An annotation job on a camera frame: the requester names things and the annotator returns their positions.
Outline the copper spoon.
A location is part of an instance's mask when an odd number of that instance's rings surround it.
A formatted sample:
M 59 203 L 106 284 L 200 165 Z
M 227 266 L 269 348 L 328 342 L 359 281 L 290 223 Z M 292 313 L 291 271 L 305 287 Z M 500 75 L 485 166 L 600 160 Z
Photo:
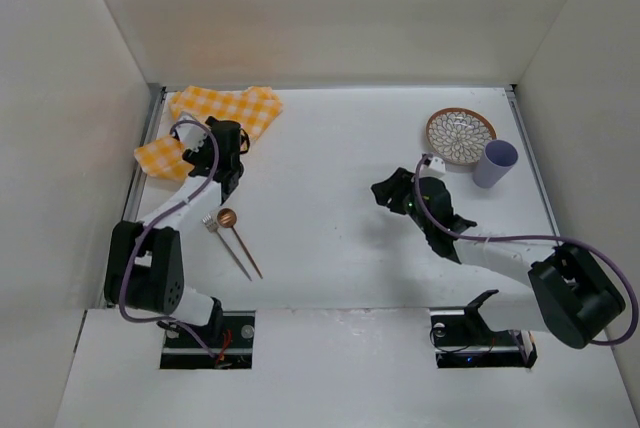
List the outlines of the copper spoon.
M 237 241 L 239 242 L 242 250 L 244 251 L 246 257 L 248 258 L 249 262 L 251 263 L 252 267 L 254 268 L 254 270 L 256 271 L 257 275 L 259 276 L 260 279 L 263 279 L 263 274 L 260 270 L 260 268 L 258 267 L 253 255 L 251 254 L 248 246 L 246 245 L 246 243 L 244 242 L 244 240 L 242 239 L 242 237 L 240 236 L 240 233 L 238 232 L 236 225 L 238 222 L 238 217 L 237 214 L 234 210 L 232 210 L 231 208 L 222 208 L 216 215 L 216 220 L 218 222 L 218 224 L 225 229 L 230 229 L 232 231 L 232 233 L 235 235 Z

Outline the silver copper fork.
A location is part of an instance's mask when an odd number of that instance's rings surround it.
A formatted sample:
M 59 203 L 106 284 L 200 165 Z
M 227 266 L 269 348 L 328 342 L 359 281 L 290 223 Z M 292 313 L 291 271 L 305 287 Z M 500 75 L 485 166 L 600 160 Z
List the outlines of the silver copper fork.
M 231 259 L 234 261 L 234 263 L 238 266 L 238 268 L 240 269 L 240 271 L 243 273 L 243 275 L 249 280 L 251 281 L 252 278 L 249 275 L 247 269 L 244 267 L 243 263 L 240 261 L 240 259 L 236 256 L 236 254 L 234 253 L 234 251 L 232 250 L 232 248 L 230 247 L 230 245 L 227 243 L 227 241 L 224 239 L 224 237 L 221 235 L 221 233 L 219 232 L 219 224 L 217 221 L 214 220 L 214 218 L 212 217 L 211 214 L 207 214 L 203 219 L 202 219 L 202 223 L 203 225 L 206 227 L 206 229 L 212 233 L 213 235 L 215 235 L 219 241 L 221 242 L 222 246 L 225 248 L 225 250 L 227 251 L 227 253 L 230 255 Z

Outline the yellow white checkered cloth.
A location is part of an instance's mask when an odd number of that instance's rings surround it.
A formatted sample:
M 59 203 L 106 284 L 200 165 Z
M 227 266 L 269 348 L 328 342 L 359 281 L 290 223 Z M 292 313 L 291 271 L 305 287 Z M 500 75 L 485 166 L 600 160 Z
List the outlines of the yellow white checkered cloth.
M 187 113 L 204 123 L 209 117 L 238 122 L 250 142 L 256 141 L 283 111 L 270 87 L 254 86 L 241 92 L 188 86 L 167 100 L 171 120 Z M 193 166 L 182 159 L 185 146 L 173 136 L 159 137 L 134 151 L 142 171 L 151 177 L 183 182 Z

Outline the floral patterned plate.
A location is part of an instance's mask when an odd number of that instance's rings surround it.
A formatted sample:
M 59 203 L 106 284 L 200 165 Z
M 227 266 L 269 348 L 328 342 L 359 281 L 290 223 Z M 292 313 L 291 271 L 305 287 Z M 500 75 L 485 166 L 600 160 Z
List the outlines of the floral patterned plate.
M 444 108 L 427 121 L 426 138 L 433 152 L 445 162 L 470 166 L 477 163 L 486 145 L 497 139 L 491 123 L 466 108 Z

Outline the lavender cup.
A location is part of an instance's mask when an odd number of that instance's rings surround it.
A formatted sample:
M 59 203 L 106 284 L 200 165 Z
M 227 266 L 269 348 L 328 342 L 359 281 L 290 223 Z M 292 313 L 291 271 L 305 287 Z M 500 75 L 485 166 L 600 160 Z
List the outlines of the lavender cup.
M 504 140 L 488 142 L 473 171 L 474 183 L 483 189 L 496 185 L 518 162 L 517 149 Z

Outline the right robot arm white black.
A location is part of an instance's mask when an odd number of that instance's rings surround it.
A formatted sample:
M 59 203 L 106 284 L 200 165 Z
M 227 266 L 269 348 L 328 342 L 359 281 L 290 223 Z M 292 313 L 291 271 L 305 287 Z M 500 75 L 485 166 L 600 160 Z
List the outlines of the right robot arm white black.
M 377 205 L 412 219 L 433 253 L 457 265 L 484 268 L 528 288 L 527 296 L 501 308 L 499 291 L 486 289 L 465 306 L 471 333 L 546 331 L 582 349 L 638 304 L 623 296 L 600 264 L 604 258 L 582 242 L 547 235 L 515 237 L 486 232 L 455 213 L 445 183 L 398 168 L 371 187 Z

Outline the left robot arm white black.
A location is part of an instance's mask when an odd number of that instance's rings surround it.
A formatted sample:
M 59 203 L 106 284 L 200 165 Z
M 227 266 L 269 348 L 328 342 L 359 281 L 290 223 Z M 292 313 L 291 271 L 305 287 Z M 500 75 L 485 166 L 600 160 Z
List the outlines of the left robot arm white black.
M 147 312 L 147 321 L 173 324 L 210 348 L 222 336 L 223 310 L 213 296 L 187 286 L 182 238 L 222 207 L 244 173 L 241 157 L 250 146 L 240 123 L 183 113 L 170 129 L 181 142 L 187 176 L 168 201 L 137 221 L 113 229 L 104 298 L 135 322 L 131 310 Z

